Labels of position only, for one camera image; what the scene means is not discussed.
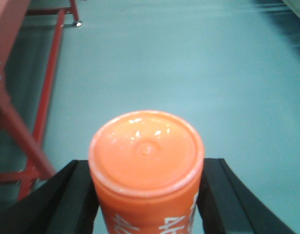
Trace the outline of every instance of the can rim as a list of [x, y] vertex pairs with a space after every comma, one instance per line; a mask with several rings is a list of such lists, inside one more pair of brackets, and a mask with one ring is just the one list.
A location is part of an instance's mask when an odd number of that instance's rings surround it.
[[[120, 186], [111, 180], [109, 180], [103, 173], [101, 173], [95, 163], [95, 157], [94, 157], [94, 148], [98, 143], [98, 138], [102, 134], [103, 130], [107, 128], [109, 125], [112, 125], [116, 123], [117, 121], [129, 117], [131, 115], [138, 115], [138, 114], [153, 114], [153, 115], [163, 115], [167, 117], [171, 117], [173, 121], [178, 122], [183, 128], [186, 129], [186, 131], [191, 135], [192, 139], [194, 139], [194, 144], [197, 150], [197, 155], [196, 155], [196, 160], [194, 163], [194, 166], [192, 169], [189, 171], [189, 173], [181, 178], [179, 181], [173, 183], [172, 185], [167, 185], [165, 187], [159, 188], [159, 189], [150, 189], [150, 190], [137, 190], [137, 189], [132, 189], [132, 188], [127, 188]], [[175, 116], [173, 114], [163, 112], [163, 111], [154, 111], [154, 110], [142, 110], [142, 111], [134, 111], [134, 112], [129, 112], [126, 114], [123, 114], [121, 116], [118, 116], [109, 122], [107, 122], [105, 125], [103, 125], [94, 135], [90, 147], [89, 147], [89, 168], [90, 168], [90, 173], [94, 179], [96, 179], [99, 183], [101, 183], [106, 189], [119, 194], [119, 195], [124, 195], [124, 196], [133, 196], [133, 197], [139, 197], [139, 198], [149, 198], [149, 197], [158, 197], [162, 195], [167, 195], [170, 193], [173, 193], [180, 188], [184, 187], [190, 181], [199, 174], [199, 172], [202, 171], [203, 169], [203, 159], [204, 159], [204, 145], [202, 142], [201, 137], [199, 136], [197, 130], [192, 127], [187, 121], [184, 119]]]

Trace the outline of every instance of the red metal bar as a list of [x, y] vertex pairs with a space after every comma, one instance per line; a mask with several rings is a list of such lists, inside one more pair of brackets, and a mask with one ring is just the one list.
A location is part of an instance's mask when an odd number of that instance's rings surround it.
[[18, 201], [22, 200], [30, 194], [33, 190], [36, 179], [38, 178], [24, 178], [21, 181], [20, 191], [18, 195]]
[[65, 14], [73, 14], [73, 10], [71, 7], [63, 7], [63, 8], [31, 9], [26, 12], [26, 15], [27, 16], [57, 15], [60, 10], [63, 10]]
[[[38, 108], [36, 122], [33, 131], [33, 138], [36, 140], [39, 146], [41, 146], [44, 137], [44, 130], [47, 121], [49, 103], [50, 103], [50, 98], [52, 93], [53, 81], [55, 77], [55, 71], [56, 71], [56, 66], [58, 61], [59, 50], [60, 50], [60, 43], [62, 38], [62, 31], [64, 26], [64, 16], [65, 16], [65, 10], [64, 9], [59, 10], [58, 20], [57, 20], [53, 40], [52, 40], [52, 46], [49, 55], [45, 80], [43, 83], [39, 108]], [[32, 163], [31, 159], [28, 158], [26, 163], [26, 170], [31, 171], [33, 169], [34, 169], [34, 164]], [[20, 185], [18, 200], [21, 200], [22, 198], [26, 197], [30, 193], [30, 191], [33, 189], [34, 183], [35, 183], [34, 178], [26, 178], [22, 180]]]
[[80, 17], [78, 15], [78, 10], [77, 10], [75, 0], [70, 0], [70, 3], [71, 3], [71, 8], [72, 8], [72, 13], [73, 13], [73, 16], [74, 16], [74, 21], [79, 21]]
[[32, 171], [21, 171], [21, 172], [7, 172], [7, 173], [0, 173], [0, 184], [5, 183], [15, 183], [23, 179], [38, 179], [39, 173], [36, 170]]
[[42, 179], [49, 179], [55, 174], [55, 169], [11, 103], [0, 106], [0, 122], [35, 164]]
[[[31, 172], [32, 174], [36, 170], [35, 165], [30, 158], [27, 159], [25, 170], [28, 172]], [[18, 200], [22, 200], [24, 197], [29, 195], [29, 193], [34, 188], [36, 179], [38, 179], [38, 178], [35, 178], [32, 176], [32, 177], [23, 178], [21, 180], [20, 190], [19, 190], [19, 194], [18, 194]]]
[[37, 112], [37, 118], [35, 122], [33, 137], [39, 145], [42, 143], [44, 136], [44, 130], [46, 126], [48, 108], [50, 103], [50, 97], [52, 92], [53, 80], [57, 67], [58, 55], [60, 50], [60, 43], [64, 24], [64, 10], [60, 10], [58, 14], [57, 25], [52, 40], [51, 51], [49, 55], [49, 61], [47, 65], [45, 80], [43, 83], [43, 89], [41, 93], [39, 108]]

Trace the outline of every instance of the red table leg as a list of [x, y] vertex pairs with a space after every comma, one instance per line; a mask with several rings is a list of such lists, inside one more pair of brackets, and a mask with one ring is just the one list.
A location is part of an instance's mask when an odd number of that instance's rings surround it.
[[0, 106], [0, 123], [32, 160], [41, 179], [49, 179], [55, 174], [55, 169], [11, 103]]

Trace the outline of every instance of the printed label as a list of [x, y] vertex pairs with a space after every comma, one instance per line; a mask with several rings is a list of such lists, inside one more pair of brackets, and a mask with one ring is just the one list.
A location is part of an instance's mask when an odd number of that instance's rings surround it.
[[164, 230], [160, 234], [177, 234], [178, 230], [181, 230], [184, 228], [184, 226], [178, 226], [177, 224], [183, 220], [185, 216], [182, 217], [168, 217], [165, 218], [165, 225], [162, 225], [159, 227], [159, 230]]
[[115, 215], [115, 218], [113, 218], [113, 220], [116, 222], [116, 224], [114, 225], [114, 230], [117, 234], [132, 234], [131, 230], [140, 231], [139, 228], [132, 226], [118, 214]]
[[192, 206], [190, 207], [190, 217], [189, 217], [190, 224], [188, 226], [188, 234], [191, 234], [191, 232], [192, 232], [194, 213], [195, 213], [195, 207], [196, 207], [196, 202], [197, 202], [198, 196], [199, 196], [199, 193], [197, 192], [193, 197], [193, 203], [192, 203]]

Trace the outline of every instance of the light blue floor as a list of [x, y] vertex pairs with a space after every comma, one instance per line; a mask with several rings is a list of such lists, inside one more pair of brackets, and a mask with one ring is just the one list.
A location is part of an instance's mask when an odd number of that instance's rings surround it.
[[[56, 169], [87, 159], [93, 134], [111, 118], [164, 110], [195, 126], [206, 157], [225, 158], [300, 234], [300, 20], [271, 0], [89, 0], [78, 7], [84, 25], [64, 29], [44, 141]], [[8, 88], [30, 127], [52, 23], [27, 18], [8, 64]], [[21, 167], [19, 154], [0, 132], [0, 170]], [[0, 186], [0, 201], [13, 193]], [[106, 234], [100, 214], [94, 233]], [[197, 216], [193, 234], [202, 233]]]

